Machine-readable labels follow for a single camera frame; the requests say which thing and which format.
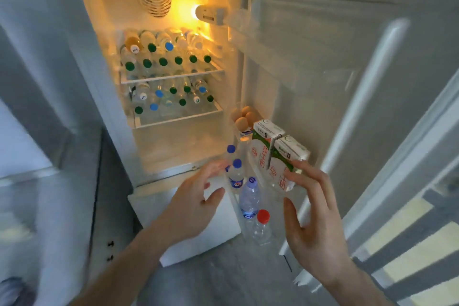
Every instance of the milk carton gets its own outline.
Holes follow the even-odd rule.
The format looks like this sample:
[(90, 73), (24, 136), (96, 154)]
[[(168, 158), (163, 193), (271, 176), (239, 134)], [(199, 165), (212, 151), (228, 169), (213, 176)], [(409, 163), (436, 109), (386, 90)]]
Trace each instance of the milk carton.
[(282, 128), (267, 119), (257, 121), (253, 124), (250, 152), (262, 169), (268, 169), (274, 141), (281, 138), (284, 134), (285, 131)]
[(295, 183), (284, 177), (284, 170), (288, 168), (290, 172), (297, 173), (300, 173), (301, 170), (293, 167), (287, 160), (307, 160), (310, 154), (307, 148), (298, 143), (292, 136), (278, 139), (274, 142), (274, 148), (271, 152), (268, 173), (282, 190), (290, 191)]

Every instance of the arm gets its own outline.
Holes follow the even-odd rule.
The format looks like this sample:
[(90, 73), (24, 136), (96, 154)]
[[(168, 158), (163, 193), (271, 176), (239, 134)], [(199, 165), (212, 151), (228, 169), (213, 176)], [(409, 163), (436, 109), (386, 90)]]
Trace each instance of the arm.
[(304, 187), (311, 203), (310, 222), (302, 228), (293, 203), (284, 198), (287, 242), (300, 263), (341, 306), (393, 306), (347, 252), (341, 216), (330, 178), (307, 161), (292, 161), (305, 175), (284, 176)]
[(224, 189), (215, 190), (204, 200), (208, 178), (228, 165), (225, 160), (211, 161), (177, 189), (171, 203), (157, 220), (142, 230), (131, 244), (70, 306), (129, 306), (159, 258), (171, 245), (200, 234), (213, 218)]

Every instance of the egg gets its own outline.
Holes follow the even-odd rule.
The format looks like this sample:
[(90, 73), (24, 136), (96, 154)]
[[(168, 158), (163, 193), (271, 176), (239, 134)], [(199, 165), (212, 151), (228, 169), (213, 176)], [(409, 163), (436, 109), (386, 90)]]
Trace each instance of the egg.
[(247, 122), (247, 119), (245, 117), (240, 117), (236, 120), (235, 122), (236, 128), (240, 130), (241, 132), (244, 132), (249, 128), (249, 123)]
[(261, 117), (255, 111), (249, 111), (246, 115), (246, 119), (247, 119), (247, 123), (249, 123), (249, 127), (253, 128), (253, 124), (256, 123), (257, 121), (260, 121)]
[(240, 117), (242, 117), (242, 112), (240, 111), (239, 108), (234, 108), (232, 111), (231, 111), (231, 114), (229, 115), (229, 117), (234, 121), (236, 122), (236, 120)]
[(241, 110), (242, 116), (247, 115), (247, 113), (248, 113), (249, 111), (257, 111), (257, 110), (256, 110), (254, 107), (251, 107), (251, 106), (248, 105), (248, 106), (244, 107), (244, 108)]

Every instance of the fan vent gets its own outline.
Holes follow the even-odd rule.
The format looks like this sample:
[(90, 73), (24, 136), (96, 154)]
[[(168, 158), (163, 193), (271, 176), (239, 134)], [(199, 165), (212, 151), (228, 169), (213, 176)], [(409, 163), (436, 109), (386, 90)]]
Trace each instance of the fan vent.
[(172, 0), (139, 0), (142, 7), (153, 17), (164, 17), (169, 13)]

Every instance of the orange juice bottle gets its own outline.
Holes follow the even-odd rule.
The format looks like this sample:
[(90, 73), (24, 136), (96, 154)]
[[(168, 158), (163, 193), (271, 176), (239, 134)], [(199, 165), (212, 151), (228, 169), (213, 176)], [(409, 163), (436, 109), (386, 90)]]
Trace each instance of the orange juice bottle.
[(138, 54), (143, 50), (143, 45), (136, 30), (128, 29), (124, 31), (124, 44), (133, 54)]

